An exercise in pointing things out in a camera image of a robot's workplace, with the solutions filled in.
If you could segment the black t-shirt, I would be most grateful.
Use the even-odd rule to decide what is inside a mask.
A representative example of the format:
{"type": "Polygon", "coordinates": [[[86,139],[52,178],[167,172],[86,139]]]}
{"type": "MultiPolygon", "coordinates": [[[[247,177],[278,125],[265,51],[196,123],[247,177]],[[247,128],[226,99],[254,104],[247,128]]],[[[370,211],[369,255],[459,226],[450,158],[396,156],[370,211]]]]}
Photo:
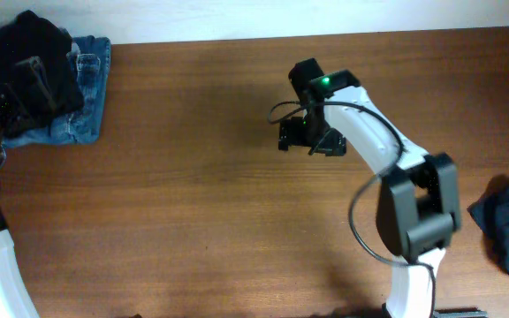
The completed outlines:
{"type": "Polygon", "coordinates": [[[72,37],[66,31],[32,11],[23,11],[0,28],[0,74],[19,61],[39,57],[58,106],[54,120],[84,106],[83,95],[66,58],[71,48],[72,37]]]}

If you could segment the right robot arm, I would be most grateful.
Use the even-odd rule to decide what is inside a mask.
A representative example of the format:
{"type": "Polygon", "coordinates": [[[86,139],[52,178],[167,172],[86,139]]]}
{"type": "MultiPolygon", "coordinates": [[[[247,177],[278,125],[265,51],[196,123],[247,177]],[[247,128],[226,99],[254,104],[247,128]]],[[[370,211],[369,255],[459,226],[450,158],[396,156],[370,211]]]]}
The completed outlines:
{"type": "Polygon", "coordinates": [[[343,156],[353,147],[371,169],[347,211],[357,243],[391,267],[387,300],[370,317],[485,317],[478,308],[436,308],[437,272],[461,228],[458,170],[446,153],[430,154],[398,130],[348,70],[325,73],[314,58],[298,62],[288,79],[296,110],[270,118],[278,147],[304,147],[310,155],[343,156]],[[376,228],[391,257],[370,248],[354,221],[358,199],[380,185],[376,228]]]}

